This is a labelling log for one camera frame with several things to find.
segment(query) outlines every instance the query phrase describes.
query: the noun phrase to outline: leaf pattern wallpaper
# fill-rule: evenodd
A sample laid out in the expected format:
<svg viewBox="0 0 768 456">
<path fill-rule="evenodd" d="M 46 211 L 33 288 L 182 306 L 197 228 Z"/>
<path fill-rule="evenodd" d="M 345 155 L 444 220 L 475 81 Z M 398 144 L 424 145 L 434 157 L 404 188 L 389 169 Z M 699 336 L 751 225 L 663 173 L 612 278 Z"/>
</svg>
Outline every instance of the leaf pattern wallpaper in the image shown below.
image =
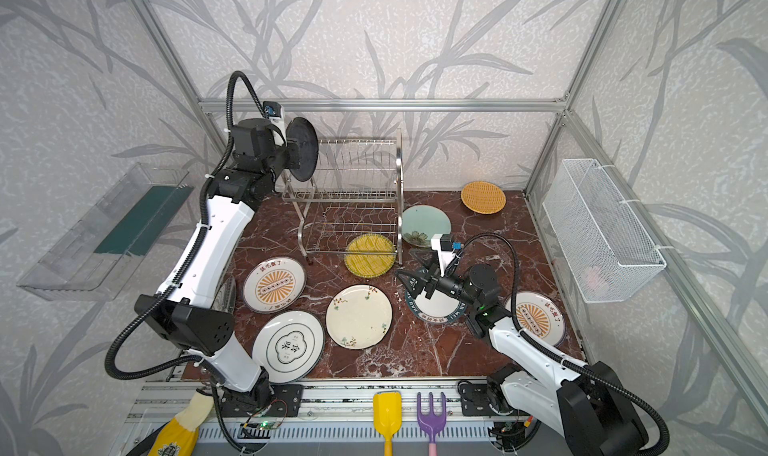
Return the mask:
<svg viewBox="0 0 768 456">
<path fill-rule="evenodd" d="M 150 0 L 197 91 L 233 69 L 264 98 L 559 98 L 605 0 Z M 120 0 L 110 0 L 118 4 Z M 406 189 L 528 180 L 549 113 L 304 115 L 326 136 L 404 136 Z"/>
<path fill-rule="evenodd" d="M 137 161 L 185 167 L 218 155 L 146 31 L 109 0 L 0 0 L 0 454 L 106 454 L 140 382 L 104 374 L 104 351 L 152 293 L 197 222 L 188 202 L 109 303 L 47 302 L 19 277 Z M 148 329 L 121 364 L 176 352 Z"/>
<path fill-rule="evenodd" d="M 766 370 L 767 2 L 628 0 L 576 102 Z M 541 208 L 566 157 L 584 157 L 567 132 L 532 200 L 587 350 L 649 395 L 670 422 L 672 454 L 768 454 L 768 435 L 666 279 L 625 303 L 584 305 Z"/>
</svg>

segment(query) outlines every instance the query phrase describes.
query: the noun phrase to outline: green plate with flower pattern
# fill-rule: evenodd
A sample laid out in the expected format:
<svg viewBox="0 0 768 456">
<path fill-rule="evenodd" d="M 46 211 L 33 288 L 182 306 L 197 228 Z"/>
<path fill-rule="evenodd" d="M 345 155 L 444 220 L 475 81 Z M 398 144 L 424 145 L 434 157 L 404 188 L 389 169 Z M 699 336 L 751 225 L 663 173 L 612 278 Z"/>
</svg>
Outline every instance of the green plate with flower pattern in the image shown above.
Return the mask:
<svg viewBox="0 0 768 456">
<path fill-rule="evenodd" d="M 450 232 L 448 215 L 434 206 L 417 204 L 402 214 L 402 239 L 411 246 L 429 248 L 434 235 Z"/>
</svg>

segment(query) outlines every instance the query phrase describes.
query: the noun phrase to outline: green panel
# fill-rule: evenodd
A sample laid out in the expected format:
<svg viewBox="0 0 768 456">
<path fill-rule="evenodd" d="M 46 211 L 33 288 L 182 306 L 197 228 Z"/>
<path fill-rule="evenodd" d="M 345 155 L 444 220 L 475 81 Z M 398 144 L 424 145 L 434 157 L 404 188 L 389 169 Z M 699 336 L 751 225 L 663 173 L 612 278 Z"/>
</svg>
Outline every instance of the green panel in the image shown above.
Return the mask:
<svg viewBox="0 0 768 456">
<path fill-rule="evenodd" d="M 153 186 L 101 241 L 94 253 L 146 256 L 192 187 Z"/>
</svg>

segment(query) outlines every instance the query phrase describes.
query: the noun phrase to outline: plate with floral pattern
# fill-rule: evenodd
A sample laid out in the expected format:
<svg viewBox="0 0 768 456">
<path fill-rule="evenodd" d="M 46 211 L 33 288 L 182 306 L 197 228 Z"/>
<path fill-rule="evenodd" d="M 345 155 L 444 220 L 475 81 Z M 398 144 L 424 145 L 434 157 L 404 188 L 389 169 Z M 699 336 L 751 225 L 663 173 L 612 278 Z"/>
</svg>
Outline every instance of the plate with floral pattern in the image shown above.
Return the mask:
<svg viewBox="0 0 768 456">
<path fill-rule="evenodd" d="M 341 291 L 326 311 L 326 331 L 339 346 L 369 348 L 381 341 L 392 325 L 392 304 L 384 292 L 367 284 Z"/>
<path fill-rule="evenodd" d="M 277 313 L 301 295 L 306 270 L 293 258 L 279 257 L 259 263 L 245 280 L 243 299 L 256 313 Z"/>
<path fill-rule="evenodd" d="M 560 308 L 552 300 L 533 291 L 521 291 L 516 298 L 518 321 L 523 328 L 543 339 L 544 342 L 557 346 L 565 338 L 565 318 Z M 510 298 L 504 302 L 504 308 L 512 311 Z"/>
</svg>

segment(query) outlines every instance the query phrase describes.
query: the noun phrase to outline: yellow woven plate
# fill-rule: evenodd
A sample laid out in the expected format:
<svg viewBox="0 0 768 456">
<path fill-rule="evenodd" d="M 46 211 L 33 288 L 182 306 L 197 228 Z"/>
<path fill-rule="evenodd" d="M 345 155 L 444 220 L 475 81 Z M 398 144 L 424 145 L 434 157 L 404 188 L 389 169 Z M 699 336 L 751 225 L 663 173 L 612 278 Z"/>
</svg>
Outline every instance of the yellow woven plate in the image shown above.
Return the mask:
<svg viewBox="0 0 768 456">
<path fill-rule="evenodd" d="M 344 264 L 352 274 L 361 278 L 380 277 L 395 264 L 395 245 L 380 234 L 360 235 L 352 240 L 346 251 Z M 382 254 L 361 254 L 374 251 Z"/>
<path fill-rule="evenodd" d="M 462 189 L 462 201 L 467 208 L 482 214 L 501 211 L 507 203 L 504 191 L 487 181 L 473 181 Z"/>
</svg>

